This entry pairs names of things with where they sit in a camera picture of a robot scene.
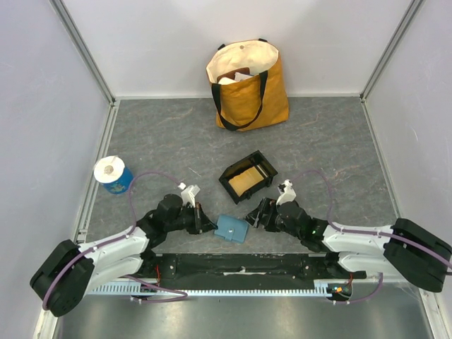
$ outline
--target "red wire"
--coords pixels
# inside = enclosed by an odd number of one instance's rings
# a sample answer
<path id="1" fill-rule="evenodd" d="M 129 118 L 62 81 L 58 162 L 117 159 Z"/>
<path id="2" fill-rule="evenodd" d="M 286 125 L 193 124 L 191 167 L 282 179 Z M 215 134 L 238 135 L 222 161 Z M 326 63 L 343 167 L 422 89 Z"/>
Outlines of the red wire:
<path id="1" fill-rule="evenodd" d="M 348 283 L 346 284 L 346 286 L 351 286 L 353 281 L 353 273 L 350 274 L 350 279 L 348 280 Z"/>
<path id="2" fill-rule="evenodd" d="M 160 271 L 158 270 L 158 265 L 156 265 L 155 270 L 157 271 L 157 283 L 160 284 Z"/>

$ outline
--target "black tray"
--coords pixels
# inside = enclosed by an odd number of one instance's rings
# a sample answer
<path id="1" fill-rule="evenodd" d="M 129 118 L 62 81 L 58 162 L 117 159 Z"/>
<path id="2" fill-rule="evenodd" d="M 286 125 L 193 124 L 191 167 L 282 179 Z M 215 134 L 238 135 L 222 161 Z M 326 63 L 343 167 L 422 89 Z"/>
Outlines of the black tray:
<path id="1" fill-rule="evenodd" d="M 252 167 L 255 167 L 264 179 L 252 186 L 250 189 L 247 189 L 241 196 L 238 196 L 235 190 L 231 187 L 229 180 Z M 250 199 L 251 196 L 259 189 L 269 187 L 274 176 L 277 174 L 278 171 L 268 162 L 261 151 L 257 150 L 256 152 L 229 166 L 223 172 L 219 180 L 222 186 L 226 189 L 226 192 L 231 196 L 232 200 L 238 204 L 240 201 Z"/>

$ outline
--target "toilet paper roll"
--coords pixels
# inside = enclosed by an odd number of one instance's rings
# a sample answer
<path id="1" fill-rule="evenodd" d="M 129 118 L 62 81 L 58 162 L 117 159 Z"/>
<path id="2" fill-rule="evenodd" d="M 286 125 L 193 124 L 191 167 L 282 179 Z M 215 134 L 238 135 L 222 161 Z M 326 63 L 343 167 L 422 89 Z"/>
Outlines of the toilet paper roll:
<path id="1" fill-rule="evenodd" d="M 133 175 L 121 158 L 116 155 L 104 157 L 94 166 L 94 178 L 112 194 L 127 191 Z"/>

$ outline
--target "blue case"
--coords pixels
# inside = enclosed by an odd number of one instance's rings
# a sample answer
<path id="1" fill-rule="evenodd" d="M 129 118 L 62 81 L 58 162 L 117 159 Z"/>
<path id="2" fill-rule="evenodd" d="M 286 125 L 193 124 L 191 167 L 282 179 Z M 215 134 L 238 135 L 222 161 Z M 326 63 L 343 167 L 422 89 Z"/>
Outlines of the blue case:
<path id="1" fill-rule="evenodd" d="M 217 226 L 218 230 L 214 231 L 214 235 L 229 242 L 243 244 L 248 232 L 249 224 L 245 220 L 237 219 L 230 215 L 220 214 Z"/>

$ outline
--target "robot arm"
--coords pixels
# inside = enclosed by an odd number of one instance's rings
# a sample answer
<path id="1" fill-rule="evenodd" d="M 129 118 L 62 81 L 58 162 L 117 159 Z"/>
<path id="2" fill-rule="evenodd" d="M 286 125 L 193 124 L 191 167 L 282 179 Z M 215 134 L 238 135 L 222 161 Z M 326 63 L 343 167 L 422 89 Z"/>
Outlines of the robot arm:
<path id="1" fill-rule="evenodd" d="M 396 234 L 431 249 L 447 261 L 452 247 L 407 219 L 397 219 L 394 225 L 380 227 L 344 226 L 312 218 L 296 202 L 292 183 L 284 181 L 278 187 L 277 200 L 265 198 L 258 208 L 245 217 L 252 225 L 263 225 L 269 232 L 286 232 L 297 237 L 313 252 L 326 252 L 331 270 L 343 275 L 366 271 L 383 273 L 387 278 L 404 277 L 413 285 L 431 292 L 443 288 L 447 267 L 432 256 L 403 242 L 380 236 Z"/>
<path id="2" fill-rule="evenodd" d="M 144 260 L 154 257 L 152 248 L 164 242 L 168 232 L 186 230 L 190 234 L 200 234 L 214 230 L 216 225 L 204 214 L 201 204 L 195 201 L 198 192 L 199 187 L 188 186 L 181 196 L 167 194 L 155 210 L 137 222 L 132 233 L 127 229 L 79 246 L 71 240 L 61 242 L 32 277 L 32 289 L 44 299 L 65 266 L 84 251 L 92 249 L 72 265 L 50 293 L 47 308 L 53 315 L 63 316 L 96 287 L 137 273 Z"/>

